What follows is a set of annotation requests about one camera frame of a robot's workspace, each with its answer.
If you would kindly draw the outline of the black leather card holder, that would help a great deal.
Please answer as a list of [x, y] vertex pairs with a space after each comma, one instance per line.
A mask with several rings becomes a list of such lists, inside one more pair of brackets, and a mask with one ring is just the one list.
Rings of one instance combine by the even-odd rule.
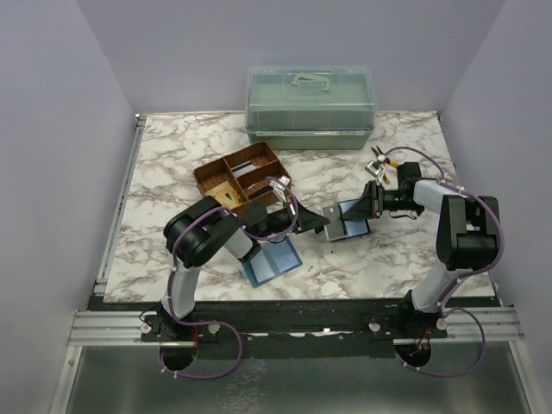
[[343, 218], [343, 214], [355, 203], [355, 200], [347, 200], [322, 208], [322, 215], [329, 219], [329, 224], [323, 227], [328, 242], [347, 240], [371, 233], [367, 220], [345, 220]]

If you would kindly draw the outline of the dark credit card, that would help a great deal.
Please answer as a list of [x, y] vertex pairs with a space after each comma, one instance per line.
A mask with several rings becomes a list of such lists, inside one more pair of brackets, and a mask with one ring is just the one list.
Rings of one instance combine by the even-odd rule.
[[248, 199], [253, 200], [253, 199], [258, 198], [258, 197], [260, 197], [264, 194], [267, 194], [267, 193], [271, 192], [272, 190], [273, 190], [273, 188], [270, 185], [266, 185], [266, 186], [260, 188], [259, 190], [254, 191], [253, 193], [249, 194]]

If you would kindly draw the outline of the brown wicker divided tray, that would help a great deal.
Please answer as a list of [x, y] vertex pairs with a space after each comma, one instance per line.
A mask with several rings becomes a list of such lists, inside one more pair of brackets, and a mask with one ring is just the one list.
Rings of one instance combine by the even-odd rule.
[[[243, 162], [251, 161], [256, 168], [236, 177], [231, 168]], [[203, 164], [193, 170], [193, 177], [196, 180], [198, 189], [202, 196], [207, 197], [206, 192], [223, 181], [228, 181], [238, 191], [241, 205], [231, 209], [237, 216], [243, 216], [245, 209], [251, 203], [263, 204], [266, 207], [275, 204], [278, 199], [273, 191], [264, 194], [253, 200], [248, 195], [260, 188], [269, 185], [267, 176], [279, 178], [281, 176], [291, 178], [291, 174], [268, 143], [261, 141], [247, 146], [231, 154], [219, 156], [213, 161]]]

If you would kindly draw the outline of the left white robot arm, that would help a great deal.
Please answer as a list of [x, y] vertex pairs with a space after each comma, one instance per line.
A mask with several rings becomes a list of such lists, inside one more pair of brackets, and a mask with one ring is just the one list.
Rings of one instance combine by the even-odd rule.
[[262, 242], [282, 242], [290, 233], [323, 230], [329, 219], [289, 197], [279, 210], [268, 212], [253, 202], [242, 216], [207, 196], [174, 216], [163, 229], [171, 272], [161, 306], [166, 315], [162, 331], [172, 340], [185, 339], [191, 330], [188, 315], [195, 308], [195, 291], [202, 267], [226, 249], [241, 263], [260, 255]]

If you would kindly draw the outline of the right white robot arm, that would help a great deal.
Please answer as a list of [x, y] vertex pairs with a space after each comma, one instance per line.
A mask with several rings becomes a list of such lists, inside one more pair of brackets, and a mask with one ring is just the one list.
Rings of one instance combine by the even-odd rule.
[[499, 201], [478, 196], [442, 180], [425, 178], [416, 162], [397, 167], [398, 188], [387, 190], [369, 181], [360, 198], [342, 213], [345, 220], [375, 219], [387, 212], [430, 210], [439, 215], [436, 233], [438, 262], [406, 298], [409, 309], [397, 316], [398, 331], [419, 336], [428, 328], [425, 314], [442, 310], [463, 281], [494, 267], [504, 248]]

